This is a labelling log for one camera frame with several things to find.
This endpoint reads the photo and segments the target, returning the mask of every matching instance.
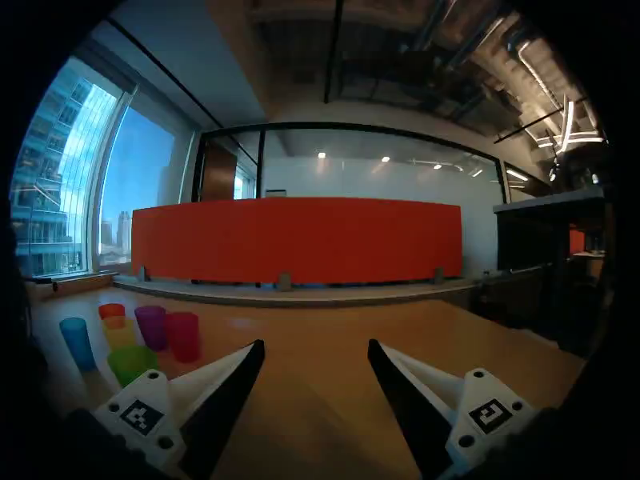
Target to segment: wooden table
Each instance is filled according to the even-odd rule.
[[[343,309],[259,309],[156,298],[105,288],[44,302],[34,331],[50,362],[49,391],[62,411],[110,395],[98,305],[120,302],[200,317],[202,359],[158,357],[170,378],[262,338],[266,359],[214,478],[419,478],[394,415],[367,361],[376,338],[462,376],[477,366],[536,407],[559,406],[583,361],[521,332],[441,301]],[[59,333],[65,317],[87,320],[100,372],[81,375]]]

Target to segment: plastic cup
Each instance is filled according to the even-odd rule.
[[[125,325],[124,317],[107,317],[102,319],[105,328],[116,329],[123,328]]]
[[[134,321],[127,317],[109,317],[102,322],[102,331],[112,350],[137,345],[135,341]]]
[[[106,303],[98,307],[98,313],[102,320],[108,317],[124,317],[125,306],[121,303]]]
[[[164,350],[167,345],[165,316],[166,311],[161,306],[139,306],[135,309],[140,333],[146,345],[156,352]]]
[[[200,333],[198,316],[189,312],[167,314],[166,339],[174,357],[179,362],[195,362],[200,358]]]
[[[106,361],[122,387],[129,385],[147,370],[158,369],[155,353],[140,345],[114,350]]]
[[[94,354],[91,351],[84,318],[65,318],[60,322],[60,331],[80,371],[88,372],[95,369]]]

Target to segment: orange partition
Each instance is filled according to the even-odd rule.
[[[459,276],[460,207],[373,198],[260,198],[135,210],[132,266],[215,282],[390,282]]]
[[[569,230],[569,255],[585,251],[585,235],[580,230]]]

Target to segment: glass building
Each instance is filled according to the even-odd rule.
[[[16,255],[26,276],[86,270],[87,183],[116,97],[70,60],[22,142],[10,189]]]

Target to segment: blue plastic cup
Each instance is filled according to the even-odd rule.
[[[80,371],[94,370],[96,368],[94,353],[91,351],[84,318],[65,318],[60,322],[60,331]]]

